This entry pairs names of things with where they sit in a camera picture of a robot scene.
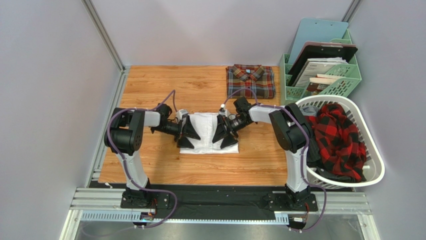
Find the white long sleeve shirt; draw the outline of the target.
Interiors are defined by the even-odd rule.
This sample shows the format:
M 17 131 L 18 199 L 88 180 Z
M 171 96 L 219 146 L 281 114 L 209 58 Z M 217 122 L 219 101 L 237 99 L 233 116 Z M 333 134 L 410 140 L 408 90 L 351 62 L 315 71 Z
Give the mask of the white long sleeve shirt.
M 189 141 L 194 146 L 191 148 L 181 148 L 179 153 L 182 155 L 224 155 L 224 154 L 238 154 L 239 145 L 233 144 L 231 146 L 221 149 L 223 139 L 213 143 L 213 136 L 217 127 L 217 113 L 202 113 L 196 112 L 189 114 L 190 121 L 200 140 L 190 138 Z

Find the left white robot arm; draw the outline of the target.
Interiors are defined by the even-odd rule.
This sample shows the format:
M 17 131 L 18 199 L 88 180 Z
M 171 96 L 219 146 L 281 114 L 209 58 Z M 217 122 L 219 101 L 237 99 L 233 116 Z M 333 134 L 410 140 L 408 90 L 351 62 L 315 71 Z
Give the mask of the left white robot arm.
M 170 119 L 172 112 L 172 108 L 165 103 L 160 103 L 152 111 L 131 108 L 114 110 L 104 135 L 104 144 L 116 154 L 124 170 L 126 189 L 123 198 L 126 202 L 149 203 L 152 200 L 153 190 L 140 157 L 145 127 L 149 127 L 152 133 L 173 136 L 178 148 L 194 149 L 190 140 L 201 139 L 187 110 L 178 110 L 175 120 Z

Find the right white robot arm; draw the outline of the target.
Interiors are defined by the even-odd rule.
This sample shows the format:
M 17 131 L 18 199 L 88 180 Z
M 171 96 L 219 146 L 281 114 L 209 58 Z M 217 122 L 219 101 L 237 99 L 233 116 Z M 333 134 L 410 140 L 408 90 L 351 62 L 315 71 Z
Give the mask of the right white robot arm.
M 245 97 L 234 101 L 237 114 L 231 118 L 222 104 L 217 115 L 217 126 L 212 142 L 220 142 L 222 149 L 239 141 L 238 132 L 252 123 L 271 124 L 275 138 L 285 151 L 287 180 L 285 192 L 293 203 L 305 200 L 311 194 L 306 178 L 307 157 L 312 129 L 295 103 L 285 106 L 251 104 Z

